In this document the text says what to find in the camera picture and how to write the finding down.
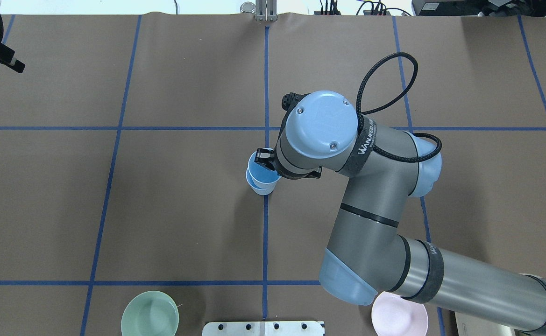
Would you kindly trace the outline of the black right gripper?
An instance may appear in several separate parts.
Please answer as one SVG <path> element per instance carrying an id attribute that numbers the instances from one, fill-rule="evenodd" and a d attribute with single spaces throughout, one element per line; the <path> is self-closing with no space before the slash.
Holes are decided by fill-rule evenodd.
<path id="1" fill-rule="evenodd" d="M 275 150 L 269 147 L 256 149 L 253 162 L 266 169 L 274 169 L 279 176 L 288 180 L 319 179 L 322 174 L 322 167 L 314 169 L 302 169 L 294 166 L 275 166 Z"/>

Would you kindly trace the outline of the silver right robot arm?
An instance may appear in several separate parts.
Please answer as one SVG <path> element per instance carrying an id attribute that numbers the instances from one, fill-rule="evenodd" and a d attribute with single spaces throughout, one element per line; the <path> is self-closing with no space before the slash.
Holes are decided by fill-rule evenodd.
<path id="1" fill-rule="evenodd" d="M 347 176 L 319 281 L 336 298 L 368 306 L 379 292 L 546 336 L 546 279 L 509 272 L 398 234 L 407 198 L 439 178 L 441 155 L 421 134 L 376 123 L 341 94 L 289 93 L 274 149 L 255 161 L 286 179 Z"/>

